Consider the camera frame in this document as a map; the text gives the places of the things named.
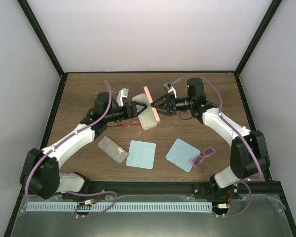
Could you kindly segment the pink glasses case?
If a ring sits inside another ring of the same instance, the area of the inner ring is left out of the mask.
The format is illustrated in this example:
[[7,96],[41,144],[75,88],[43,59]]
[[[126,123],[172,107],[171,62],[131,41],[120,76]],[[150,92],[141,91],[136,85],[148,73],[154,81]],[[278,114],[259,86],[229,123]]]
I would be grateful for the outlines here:
[[132,98],[132,101],[137,101],[148,106],[140,115],[138,119],[143,130],[149,130],[156,127],[161,123],[158,112],[155,108],[152,108],[150,104],[153,102],[152,96],[147,86],[144,86],[144,93],[138,94]]

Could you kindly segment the blue cleaning cloth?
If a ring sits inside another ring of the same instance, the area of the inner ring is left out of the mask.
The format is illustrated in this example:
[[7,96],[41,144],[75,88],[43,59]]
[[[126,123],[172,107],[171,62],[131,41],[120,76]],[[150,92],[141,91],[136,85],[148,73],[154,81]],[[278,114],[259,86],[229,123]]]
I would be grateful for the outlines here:
[[190,172],[192,169],[190,160],[200,155],[200,153],[199,149],[181,139],[177,139],[167,153],[166,159],[185,172]]
[[154,164],[156,144],[132,140],[130,142],[126,165],[151,170]]

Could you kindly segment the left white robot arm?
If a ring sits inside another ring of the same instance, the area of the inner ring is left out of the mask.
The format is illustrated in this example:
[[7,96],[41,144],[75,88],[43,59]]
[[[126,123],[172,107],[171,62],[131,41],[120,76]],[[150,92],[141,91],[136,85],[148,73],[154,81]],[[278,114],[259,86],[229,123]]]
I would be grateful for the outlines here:
[[99,93],[94,107],[72,132],[48,147],[33,148],[27,153],[20,177],[27,198],[37,195],[48,199],[61,192],[73,192],[79,199],[90,196],[91,187],[85,183],[86,177],[79,173],[62,174],[60,168],[78,150],[104,133],[108,123],[138,117],[148,109],[147,104],[137,101],[113,107],[115,104],[111,93]]

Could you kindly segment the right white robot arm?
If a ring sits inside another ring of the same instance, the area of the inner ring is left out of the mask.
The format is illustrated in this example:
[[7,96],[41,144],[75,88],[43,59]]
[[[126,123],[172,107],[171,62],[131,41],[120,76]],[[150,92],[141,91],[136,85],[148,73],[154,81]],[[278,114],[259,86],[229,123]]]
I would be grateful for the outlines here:
[[166,94],[150,105],[166,116],[175,115],[178,111],[190,111],[193,118],[213,129],[230,145],[229,166],[210,178],[210,195],[220,199],[231,185],[255,174],[261,179],[263,172],[270,167],[270,159],[263,133],[238,125],[222,112],[222,104],[216,105],[207,100],[204,82],[204,77],[189,78],[186,83],[187,96],[182,98],[177,97],[174,84],[167,83],[164,85]]

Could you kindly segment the orange sunglasses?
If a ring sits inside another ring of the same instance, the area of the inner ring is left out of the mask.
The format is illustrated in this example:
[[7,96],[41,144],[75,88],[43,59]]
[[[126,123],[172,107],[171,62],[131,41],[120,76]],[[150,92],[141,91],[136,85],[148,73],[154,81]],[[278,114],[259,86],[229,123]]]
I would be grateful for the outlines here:
[[117,126],[121,126],[121,127],[140,127],[141,124],[138,120],[136,121],[121,121],[121,122],[118,122],[116,123]]

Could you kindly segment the purple sunglasses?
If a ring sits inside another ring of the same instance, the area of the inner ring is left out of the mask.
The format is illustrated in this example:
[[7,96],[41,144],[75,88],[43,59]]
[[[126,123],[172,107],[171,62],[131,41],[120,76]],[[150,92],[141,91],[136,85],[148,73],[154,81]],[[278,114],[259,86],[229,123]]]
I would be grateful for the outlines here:
[[207,147],[203,150],[201,154],[196,155],[192,159],[190,159],[189,162],[193,167],[197,167],[202,164],[206,158],[211,157],[215,153],[216,150],[213,147]]

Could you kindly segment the grey glasses case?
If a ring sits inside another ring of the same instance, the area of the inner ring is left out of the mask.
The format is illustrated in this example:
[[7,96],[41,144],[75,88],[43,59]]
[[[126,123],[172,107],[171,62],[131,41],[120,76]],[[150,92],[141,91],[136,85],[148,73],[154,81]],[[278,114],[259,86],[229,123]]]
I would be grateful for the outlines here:
[[122,163],[128,157],[128,153],[107,136],[103,137],[97,146],[117,163]]

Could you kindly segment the black aluminium frame rail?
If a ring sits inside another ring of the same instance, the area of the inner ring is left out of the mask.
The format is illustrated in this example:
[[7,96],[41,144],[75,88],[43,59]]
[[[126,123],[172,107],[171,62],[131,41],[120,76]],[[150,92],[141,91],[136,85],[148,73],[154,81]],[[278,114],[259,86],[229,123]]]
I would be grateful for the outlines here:
[[248,194],[284,194],[279,181],[247,181],[246,184],[231,185],[227,188],[214,190],[209,182],[114,182],[89,181],[79,194],[94,194],[96,192],[116,192],[122,195],[195,195],[199,199],[223,199],[228,192],[233,195]]

